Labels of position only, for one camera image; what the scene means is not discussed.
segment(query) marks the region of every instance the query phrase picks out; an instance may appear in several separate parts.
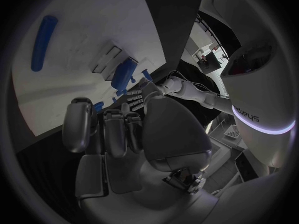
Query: floor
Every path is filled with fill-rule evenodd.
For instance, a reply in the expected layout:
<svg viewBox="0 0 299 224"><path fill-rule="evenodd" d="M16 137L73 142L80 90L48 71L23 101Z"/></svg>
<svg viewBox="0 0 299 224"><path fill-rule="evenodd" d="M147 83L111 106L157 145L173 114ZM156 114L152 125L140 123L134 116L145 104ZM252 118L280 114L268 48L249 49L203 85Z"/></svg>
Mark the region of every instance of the floor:
<svg viewBox="0 0 299 224"><path fill-rule="evenodd" d="M224 188L224 186L235 176L238 172L235 166L235 158L241 152L232 149L232 156L229 160L221 168L219 168L213 175L207 178L206 183L203 187L207 192L212 193L216 190ZM234 183L239 184L241 183L241 179L238 178L237 181Z"/></svg>

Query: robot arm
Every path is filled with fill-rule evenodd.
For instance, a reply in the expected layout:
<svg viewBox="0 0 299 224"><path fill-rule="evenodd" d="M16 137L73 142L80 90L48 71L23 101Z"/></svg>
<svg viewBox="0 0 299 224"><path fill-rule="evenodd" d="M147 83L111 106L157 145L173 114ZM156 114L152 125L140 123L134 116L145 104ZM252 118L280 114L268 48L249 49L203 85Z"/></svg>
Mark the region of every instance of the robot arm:
<svg viewBox="0 0 299 224"><path fill-rule="evenodd" d="M214 92L201 91L190 81L171 76L158 88L164 95L175 96L184 100L196 101L208 109L217 109L219 111L233 115L232 103L230 99L219 97Z"/></svg>

